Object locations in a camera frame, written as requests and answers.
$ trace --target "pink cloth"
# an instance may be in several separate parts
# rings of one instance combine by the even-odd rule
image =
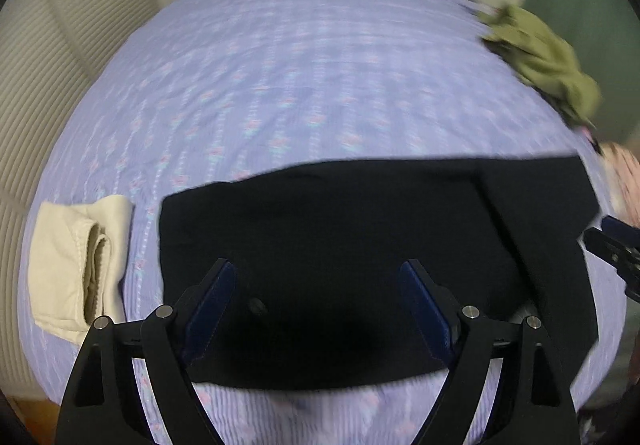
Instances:
[[[602,153],[616,216],[640,227],[640,162],[629,149],[618,144],[602,144]]]

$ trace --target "patterned bedspread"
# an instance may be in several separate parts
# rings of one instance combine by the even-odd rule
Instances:
[[[578,152],[605,212],[600,164],[510,67],[478,41],[464,0],[177,0],[135,32],[82,99],[44,170],[19,278],[20,338],[60,402],[77,349],[33,323],[26,269],[43,200],[135,204],[123,283],[128,319],[162,301],[162,197],[301,162],[345,158],[523,157]],[[581,405],[609,368],[625,317],[621,282],[587,256],[600,340],[572,387]],[[143,404],[169,443],[144,364]],[[486,424],[495,361],[469,441]],[[409,444],[445,373],[338,393],[256,393],[199,385],[227,444]]]

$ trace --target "metal screw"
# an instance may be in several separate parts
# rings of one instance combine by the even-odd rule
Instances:
[[[257,316],[267,315],[268,312],[264,303],[255,297],[249,300],[249,311]]]
[[[530,328],[533,328],[534,330],[542,328],[542,320],[540,320],[535,315],[530,315],[527,317],[527,324],[529,325]]]
[[[166,319],[174,312],[174,309],[171,306],[167,306],[166,304],[162,304],[162,306],[158,306],[156,308],[156,317],[160,319]]]
[[[462,313],[465,317],[469,317],[469,319],[476,319],[480,316],[480,310],[475,306],[465,306],[462,309]]]
[[[94,327],[95,329],[98,330],[104,330],[107,326],[109,325],[109,317],[98,317],[95,321],[94,321]]]

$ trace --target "green wall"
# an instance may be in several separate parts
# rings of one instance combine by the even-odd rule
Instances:
[[[525,0],[574,48],[602,89],[593,123],[601,140],[623,142],[640,122],[640,19],[627,0]]]

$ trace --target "folded towel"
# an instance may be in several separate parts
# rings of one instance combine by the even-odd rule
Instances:
[[[36,324],[82,344],[96,317],[124,322],[124,275],[133,205],[107,196],[90,205],[43,202],[31,240],[28,285]]]
[[[491,28],[482,39],[500,55],[518,78],[533,86],[569,125],[588,123],[602,96],[595,80],[580,71],[571,45],[554,34],[539,17],[508,5],[496,16],[479,14]]]

